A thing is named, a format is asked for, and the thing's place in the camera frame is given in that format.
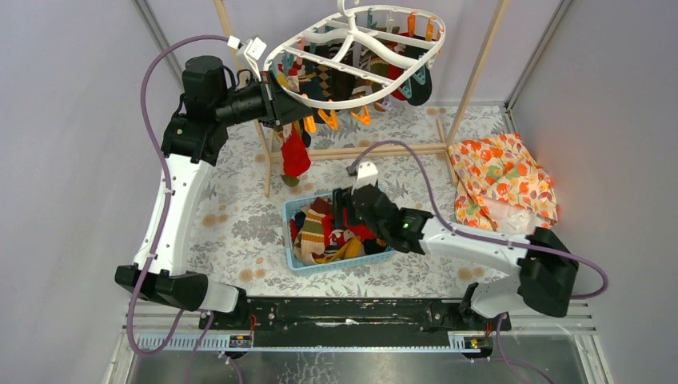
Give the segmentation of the red santa sock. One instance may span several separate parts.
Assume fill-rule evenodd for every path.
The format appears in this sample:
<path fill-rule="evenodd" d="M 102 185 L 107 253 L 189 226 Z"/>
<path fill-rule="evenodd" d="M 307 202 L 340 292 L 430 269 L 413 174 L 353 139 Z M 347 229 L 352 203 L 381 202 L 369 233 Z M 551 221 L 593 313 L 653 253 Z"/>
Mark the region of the red santa sock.
<path fill-rule="evenodd" d="M 311 167 L 299 122 L 293 122 L 283 128 L 281 158 L 282 174 L 287 177 L 298 178 Z"/>

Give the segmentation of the striped beige brown sock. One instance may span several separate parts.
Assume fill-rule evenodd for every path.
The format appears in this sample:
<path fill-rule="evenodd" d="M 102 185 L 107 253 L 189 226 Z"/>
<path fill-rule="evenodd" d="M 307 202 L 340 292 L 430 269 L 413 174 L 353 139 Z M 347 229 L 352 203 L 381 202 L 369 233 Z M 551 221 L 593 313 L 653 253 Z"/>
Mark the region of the striped beige brown sock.
<path fill-rule="evenodd" d="M 289 188 L 294 188 L 294 187 L 296 187 L 296 186 L 299 184 L 299 182 L 300 182 L 300 179 L 299 179 L 299 178 L 297 178 L 297 177 L 291 177 L 291 176 L 284 175 L 284 174 L 281 176 L 281 180 L 282 180 L 283 183 L 284 183 L 286 186 L 288 186 Z"/>

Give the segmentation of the white round clip hanger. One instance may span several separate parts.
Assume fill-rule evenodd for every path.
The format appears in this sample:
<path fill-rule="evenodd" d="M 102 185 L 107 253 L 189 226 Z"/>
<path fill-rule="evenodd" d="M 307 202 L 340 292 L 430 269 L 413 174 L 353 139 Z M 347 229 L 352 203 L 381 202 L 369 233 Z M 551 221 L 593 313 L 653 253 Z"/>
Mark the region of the white round clip hanger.
<path fill-rule="evenodd" d="M 446 38 L 445 22 L 424 10 L 395 5 L 347 7 L 305 28 L 273 48 L 265 68 L 297 80 L 285 86 L 296 100 L 315 110 L 354 110 L 390 96 L 408 101 L 410 80 L 401 88 L 388 78 L 390 65 L 403 68 L 410 78 L 424 64 L 430 69 Z M 407 46 L 426 50 L 419 59 L 405 55 Z M 314 64 L 334 68 L 339 99 L 321 95 Z"/>

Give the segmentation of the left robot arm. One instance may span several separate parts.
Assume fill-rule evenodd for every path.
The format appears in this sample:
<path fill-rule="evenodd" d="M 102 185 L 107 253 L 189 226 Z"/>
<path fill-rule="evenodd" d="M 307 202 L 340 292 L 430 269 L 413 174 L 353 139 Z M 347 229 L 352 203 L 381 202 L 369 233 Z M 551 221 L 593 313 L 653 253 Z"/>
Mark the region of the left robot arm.
<path fill-rule="evenodd" d="M 138 298 L 185 311 L 210 310 L 230 329 L 245 324 L 244 290 L 211 282 L 188 269 L 189 236 L 199 194 L 217 165 L 228 129 L 244 122 L 283 126 L 311 115 L 273 73 L 242 87 L 220 58 L 191 58 L 182 73 L 184 91 L 160 146 L 162 176 L 143 244 L 130 265 L 118 266 L 114 281 Z"/>

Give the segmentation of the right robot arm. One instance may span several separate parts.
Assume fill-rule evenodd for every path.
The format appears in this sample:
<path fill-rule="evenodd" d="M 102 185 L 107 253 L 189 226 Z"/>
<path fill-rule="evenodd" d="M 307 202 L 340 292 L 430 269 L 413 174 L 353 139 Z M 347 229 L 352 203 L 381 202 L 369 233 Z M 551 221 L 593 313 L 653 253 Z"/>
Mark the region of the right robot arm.
<path fill-rule="evenodd" d="M 466 328 L 477 330 L 489 319 L 524 308 L 553 318 L 568 313 L 579 264 L 558 255 L 564 245 L 551 230 L 507 235 L 453 227 L 428 211 L 398 207 L 371 185 L 335 189 L 333 213 L 345 226 L 366 226 L 398 252 L 465 258 L 504 273 L 495 282 L 467 287 L 458 309 Z"/>

